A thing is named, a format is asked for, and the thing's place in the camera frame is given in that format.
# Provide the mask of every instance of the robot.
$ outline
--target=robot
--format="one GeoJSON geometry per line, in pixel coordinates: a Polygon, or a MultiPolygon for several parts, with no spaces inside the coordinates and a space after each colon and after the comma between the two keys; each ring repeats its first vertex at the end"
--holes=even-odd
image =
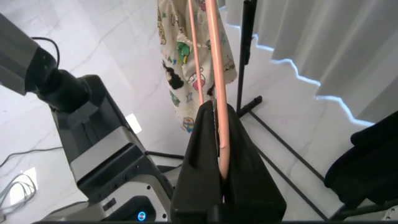
{"type": "Polygon", "coordinates": [[[97,75],[74,77],[0,14],[0,82],[49,105],[77,187],[88,197],[42,221],[280,221],[286,203],[229,106],[230,173],[222,181],[214,111],[204,103],[181,167],[161,173],[97,75]]]}

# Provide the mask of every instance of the curtain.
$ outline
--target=curtain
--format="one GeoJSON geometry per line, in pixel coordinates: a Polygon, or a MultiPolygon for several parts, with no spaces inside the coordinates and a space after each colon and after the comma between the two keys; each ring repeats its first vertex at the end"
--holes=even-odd
{"type": "MultiPolygon", "coordinates": [[[[243,1],[225,4],[241,25],[243,1]]],[[[398,1],[258,0],[254,33],[319,81],[318,96],[340,97],[353,116],[378,122],[398,110],[398,1]]]]}

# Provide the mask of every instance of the floor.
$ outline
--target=floor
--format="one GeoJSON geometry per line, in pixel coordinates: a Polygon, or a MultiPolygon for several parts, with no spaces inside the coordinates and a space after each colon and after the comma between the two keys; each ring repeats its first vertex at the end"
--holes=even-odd
{"type": "MultiPolygon", "coordinates": [[[[133,114],[142,128],[137,135],[150,151],[184,154],[190,135],[174,116],[161,66],[155,0],[3,0],[4,14],[30,36],[50,37],[60,47],[60,68],[75,76],[99,75],[124,115],[133,114]]],[[[239,58],[239,28],[225,25],[235,61],[239,58]]],[[[41,46],[55,53],[52,46],[41,46]]],[[[325,175],[333,161],[352,145],[349,137],[368,123],[355,121],[337,98],[315,96],[318,83],[297,75],[290,62],[271,62],[271,49],[252,43],[246,66],[243,104],[261,95],[254,112],[325,175]]],[[[228,102],[236,104],[237,82],[227,86],[228,102]]],[[[241,119],[254,143],[326,215],[342,205],[254,118],[241,119]]],[[[34,95],[23,97],[0,86],[0,161],[13,152],[60,146],[47,105],[34,95]]],[[[157,164],[180,161],[154,158],[157,164]]],[[[286,202],[284,220],[321,218],[266,163],[286,202]]],[[[31,176],[34,199],[6,223],[32,223],[51,211],[86,200],[78,191],[62,150],[13,157],[0,169],[0,189],[18,173],[31,176]]],[[[17,187],[8,204],[21,198],[17,187]]],[[[382,213],[366,219],[380,220],[382,213]]]]}

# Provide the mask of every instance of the pink clothes hanger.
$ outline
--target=pink clothes hanger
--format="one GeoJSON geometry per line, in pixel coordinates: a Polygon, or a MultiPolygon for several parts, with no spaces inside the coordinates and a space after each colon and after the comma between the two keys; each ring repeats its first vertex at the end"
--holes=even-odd
{"type": "MultiPolygon", "coordinates": [[[[195,32],[195,24],[193,19],[193,6],[192,0],[188,0],[189,15],[192,30],[193,39],[193,51],[195,54],[195,66],[197,71],[197,78],[200,77],[200,66],[198,58],[198,47],[197,37],[195,32]]],[[[224,82],[224,70],[223,61],[221,58],[221,47],[220,37],[218,32],[218,20],[216,11],[215,0],[206,0],[206,14],[209,27],[210,43],[211,43],[211,55],[213,58],[213,68],[215,74],[215,87],[216,87],[216,99],[217,99],[217,117],[220,135],[220,174],[223,180],[226,180],[229,168],[229,124],[228,124],[228,110],[226,104],[226,93],[225,93],[225,82],[224,82]]],[[[201,82],[198,82],[200,104],[203,103],[203,92],[201,82]]]]}

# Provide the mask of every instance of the cartoon print fabric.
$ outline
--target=cartoon print fabric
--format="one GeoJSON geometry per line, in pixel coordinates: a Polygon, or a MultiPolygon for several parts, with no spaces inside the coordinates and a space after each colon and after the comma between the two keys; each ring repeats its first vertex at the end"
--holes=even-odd
{"type": "MultiPolygon", "coordinates": [[[[199,82],[203,87],[204,101],[214,100],[215,97],[205,0],[193,0],[200,80],[198,80],[195,68],[187,0],[157,0],[157,5],[157,27],[162,52],[161,63],[168,82],[170,99],[181,128],[191,133],[199,109],[199,82]]],[[[218,28],[220,30],[224,80],[228,84],[237,77],[237,73],[219,13],[218,28]]]]}

